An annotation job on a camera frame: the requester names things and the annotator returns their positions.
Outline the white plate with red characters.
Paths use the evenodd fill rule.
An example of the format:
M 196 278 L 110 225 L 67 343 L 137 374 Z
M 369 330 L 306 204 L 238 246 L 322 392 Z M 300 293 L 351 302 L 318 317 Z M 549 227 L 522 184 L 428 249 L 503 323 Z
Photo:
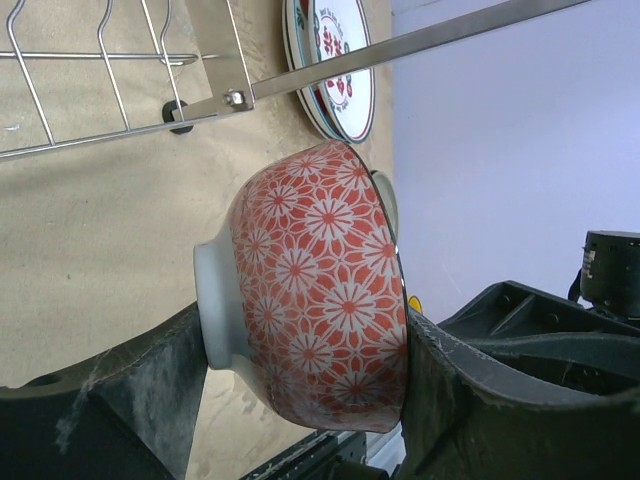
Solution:
M 359 0 L 318 0 L 308 5 L 312 62 L 326 69 L 318 89 L 329 118 L 344 140 L 364 142 L 373 127 L 376 79 L 371 67 L 348 64 L 371 44 Z

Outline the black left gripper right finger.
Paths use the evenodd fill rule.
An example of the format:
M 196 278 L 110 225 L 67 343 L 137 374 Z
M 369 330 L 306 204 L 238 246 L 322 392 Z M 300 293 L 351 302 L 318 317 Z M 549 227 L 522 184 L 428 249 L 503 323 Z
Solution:
M 508 367 L 408 315 L 400 479 L 636 479 L 639 391 L 598 397 Z

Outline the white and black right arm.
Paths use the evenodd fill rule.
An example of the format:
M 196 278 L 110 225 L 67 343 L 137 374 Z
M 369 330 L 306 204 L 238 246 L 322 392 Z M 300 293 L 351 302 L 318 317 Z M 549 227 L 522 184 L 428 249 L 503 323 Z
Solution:
M 441 328 L 529 376 L 595 395 L 639 384 L 639 236 L 590 231 L 566 297 L 505 281 Z

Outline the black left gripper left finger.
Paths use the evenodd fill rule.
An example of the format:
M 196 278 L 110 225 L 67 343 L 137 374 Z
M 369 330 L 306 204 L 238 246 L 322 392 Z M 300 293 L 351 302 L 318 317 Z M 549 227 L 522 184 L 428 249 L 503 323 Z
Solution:
M 182 479 L 208 363 L 197 306 L 1 389 L 4 479 Z

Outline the black white patterned bowl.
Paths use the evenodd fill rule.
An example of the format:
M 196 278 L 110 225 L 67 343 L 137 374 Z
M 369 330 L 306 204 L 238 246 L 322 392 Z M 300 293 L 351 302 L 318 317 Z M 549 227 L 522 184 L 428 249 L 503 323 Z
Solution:
M 253 175 L 193 265 L 210 368 L 235 372 L 303 427 L 398 424 L 403 272 L 383 196 L 350 145 L 327 141 Z

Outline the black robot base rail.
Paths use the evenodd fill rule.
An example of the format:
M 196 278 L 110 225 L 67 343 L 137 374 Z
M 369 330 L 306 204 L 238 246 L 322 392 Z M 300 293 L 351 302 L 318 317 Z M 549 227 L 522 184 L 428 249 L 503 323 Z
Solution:
M 244 475 L 247 480 L 391 479 L 406 456 L 402 430 L 316 431 Z

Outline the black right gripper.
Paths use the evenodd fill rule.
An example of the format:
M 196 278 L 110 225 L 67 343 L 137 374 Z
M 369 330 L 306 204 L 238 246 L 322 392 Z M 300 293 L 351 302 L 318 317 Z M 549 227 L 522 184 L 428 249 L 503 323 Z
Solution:
M 594 395 L 639 385 L 639 322 L 517 282 L 487 287 L 439 323 L 448 334 L 540 380 Z

